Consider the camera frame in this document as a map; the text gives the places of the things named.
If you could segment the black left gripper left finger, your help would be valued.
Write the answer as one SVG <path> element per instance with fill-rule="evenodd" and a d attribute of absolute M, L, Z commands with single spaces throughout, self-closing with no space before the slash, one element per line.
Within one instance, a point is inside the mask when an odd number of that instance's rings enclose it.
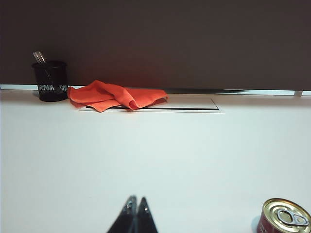
<path fill-rule="evenodd" d="M 108 233 L 137 232 L 137 197 L 131 195 L 122 207 L 118 217 L 113 222 Z"/>

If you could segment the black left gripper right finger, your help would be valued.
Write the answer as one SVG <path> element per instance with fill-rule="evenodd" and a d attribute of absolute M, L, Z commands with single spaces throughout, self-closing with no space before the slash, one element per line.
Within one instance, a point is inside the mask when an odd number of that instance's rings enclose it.
<path fill-rule="evenodd" d="M 137 212 L 138 233 L 158 233 L 147 199 L 143 197 Z"/>

